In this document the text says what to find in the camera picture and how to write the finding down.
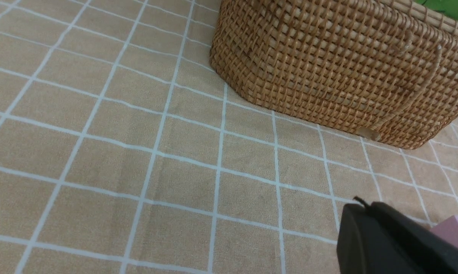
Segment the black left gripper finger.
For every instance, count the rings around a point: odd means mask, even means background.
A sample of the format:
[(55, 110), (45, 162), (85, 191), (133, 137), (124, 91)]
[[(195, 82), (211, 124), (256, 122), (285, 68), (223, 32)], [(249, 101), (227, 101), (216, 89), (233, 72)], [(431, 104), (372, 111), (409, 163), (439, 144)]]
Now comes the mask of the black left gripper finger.
[(343, 206), (337, 239), (342, 274), (458, 274), (458, 248), (383, 202)]

